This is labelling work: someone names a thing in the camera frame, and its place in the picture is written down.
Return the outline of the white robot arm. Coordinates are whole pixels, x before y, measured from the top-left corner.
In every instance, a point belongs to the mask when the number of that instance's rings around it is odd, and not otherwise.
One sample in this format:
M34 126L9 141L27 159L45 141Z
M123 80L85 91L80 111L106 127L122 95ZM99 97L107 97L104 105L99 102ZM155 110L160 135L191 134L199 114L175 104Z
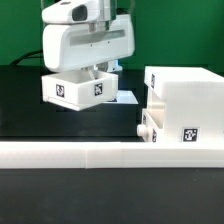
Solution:
M60 0L42 11L45 66L61 73L84 70L134 53L128 13L116 12L116 0Z

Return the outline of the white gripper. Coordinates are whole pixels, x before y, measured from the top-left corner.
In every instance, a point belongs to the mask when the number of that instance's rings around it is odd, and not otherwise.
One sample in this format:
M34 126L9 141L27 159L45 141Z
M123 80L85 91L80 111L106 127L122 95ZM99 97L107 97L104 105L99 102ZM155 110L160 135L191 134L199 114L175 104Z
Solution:
M46 67L64 72L126 58L134 53L134 33L129 14L118 15L110 29L90 32L87 24L48 25L43 32ZM86 68L91 80L95 71Z

